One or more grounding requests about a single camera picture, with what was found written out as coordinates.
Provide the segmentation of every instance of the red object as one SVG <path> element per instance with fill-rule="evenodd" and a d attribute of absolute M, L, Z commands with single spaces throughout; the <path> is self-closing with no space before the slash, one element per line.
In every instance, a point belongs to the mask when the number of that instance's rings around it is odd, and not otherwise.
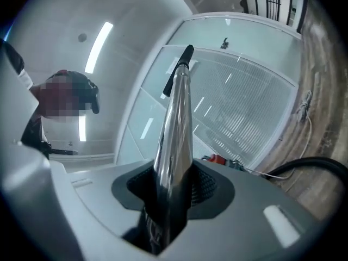
<path fill-rule="evenodd" d="M 211 163 L 218 163 L 225 165 L 226 164 L 226 159 L 223 158 L 222 156 L 219 156 L 218 154 L 213 154 L 210 159 L 208 159 Z"/>

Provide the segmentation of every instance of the glass partition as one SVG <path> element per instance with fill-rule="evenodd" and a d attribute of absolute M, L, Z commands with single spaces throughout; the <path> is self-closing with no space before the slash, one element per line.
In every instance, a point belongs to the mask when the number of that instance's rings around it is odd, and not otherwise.
<path fill-rule="evenodd" d="M 162 48 L 133 106 L 128 127 L 144 158 L 155 156 L 169 101 L 162 91 L 172 64 L 184 49 Z M 260 162 L 262 153 L 278 139 L 297 87 L 256 63 L 225 52 L 195 49 L 192 63 L 194 157 L 218 153 L 237 158 L 247 167 Z"/>
<path fill-rule="evenodd" d="M 209 17 L 184 21 L 168 45 L 220 49 L 253 58 L 283 73 L 294 82 L 300 78 L 301 40 L 278 28 L 237 18 Z"/>

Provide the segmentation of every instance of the black cable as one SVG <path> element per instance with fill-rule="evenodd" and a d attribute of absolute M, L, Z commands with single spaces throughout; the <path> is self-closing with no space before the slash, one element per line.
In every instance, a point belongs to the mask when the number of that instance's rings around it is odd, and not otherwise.
<path fill-rule="evenodd" d="M 337 239 L 337 233 L 346 230 L 348 215 L 348 168 L 336 160 L 325 157 L 309 157 L 292 160 L 269 172 L 269 175 L 277 176 L 298 167 L 318 167 L 327 170 L 339 178 L 345 188 L 335 212 L 321 221 L 301 237 L 301 243 L 296 243 L 287 250 L 280 251 L 280 254 L 272 258 L 261 260 L 315 260 L 327 254 L 328 250 L 342 251 L 344 253 L 345 241 Z"/>
<path fill-rule="evenodd" d="M 335 176 L 337 176 L 345 187 L 348 185 L 348 169 L 336 160 L 325 158 L 325 157 L 309 157 L 292 160 L 285 163 L 278 168 L 269 172 L 269 175 L 278 176 L 282 173 L 290 171 L 298 167 L 318 167 L 330 171 Z"/>

